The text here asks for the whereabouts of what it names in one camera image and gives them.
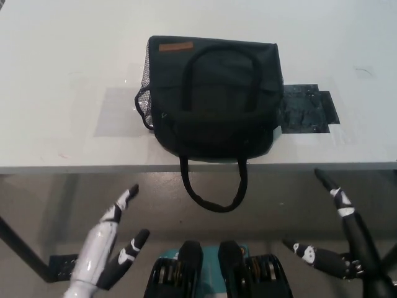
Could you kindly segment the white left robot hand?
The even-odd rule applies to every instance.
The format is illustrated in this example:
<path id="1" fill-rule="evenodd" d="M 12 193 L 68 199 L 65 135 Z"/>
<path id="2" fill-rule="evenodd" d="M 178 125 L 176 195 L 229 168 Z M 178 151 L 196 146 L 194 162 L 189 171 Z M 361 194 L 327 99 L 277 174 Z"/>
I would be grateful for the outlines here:
<path id="1" fill-rule="evenodd" d="M 64 297 L 94 297 L 99 290 L 110 290 L 130 269 L 150 235 L 149 230 L 140 230 L 113 259 L 110 256 L 122 213 L 138 193 L 138 184 L 123 192 L 89 231 Z"/>

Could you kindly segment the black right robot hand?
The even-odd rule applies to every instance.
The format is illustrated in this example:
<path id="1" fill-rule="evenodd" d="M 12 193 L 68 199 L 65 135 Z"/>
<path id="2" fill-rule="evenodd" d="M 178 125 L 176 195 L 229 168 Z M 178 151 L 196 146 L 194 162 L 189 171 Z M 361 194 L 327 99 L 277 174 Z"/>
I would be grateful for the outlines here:
<path id="1" fill-rule="evenodd" d="M 332 197 L 349 244 L 349 252 L 336 253 L 292 239 L 283 239 L 282 243 L 308 266 L 330 276 L 339 279 L 390 281 L 387 271 L 381 264 L 373 238 L 346 192 L 325 171 L 316 168 L 314 174 Z"/>

